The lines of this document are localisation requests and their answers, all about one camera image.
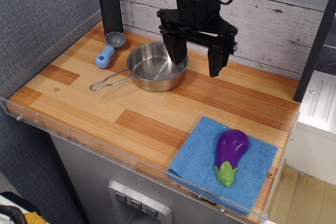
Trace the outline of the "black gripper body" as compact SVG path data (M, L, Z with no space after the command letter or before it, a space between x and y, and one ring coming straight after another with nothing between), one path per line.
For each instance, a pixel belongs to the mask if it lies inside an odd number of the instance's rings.
M228 55L237 50L237 28L223 20L219 14L221 5L229 0L176 0L176 9L160 9L160 33L180 35L187 42L203 47L218 45L228 50Z

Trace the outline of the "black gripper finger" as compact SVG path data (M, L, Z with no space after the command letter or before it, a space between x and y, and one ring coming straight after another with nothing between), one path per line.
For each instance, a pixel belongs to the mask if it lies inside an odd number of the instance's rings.
M163 34L162 37L172 62L179 65L187 55L186 40L174 34Z
M228 50L225 47L212 45L208 49L209 75L216 77L228 62Z

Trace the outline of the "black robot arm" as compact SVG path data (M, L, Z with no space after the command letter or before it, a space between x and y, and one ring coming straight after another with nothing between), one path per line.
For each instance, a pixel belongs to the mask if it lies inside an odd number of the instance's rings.
M220 16L222 5L233 0L176 0L176 9L160 9L160 32L173 63L178 65L191 42L208 49L209 75L216 77L237 50L236 27Z

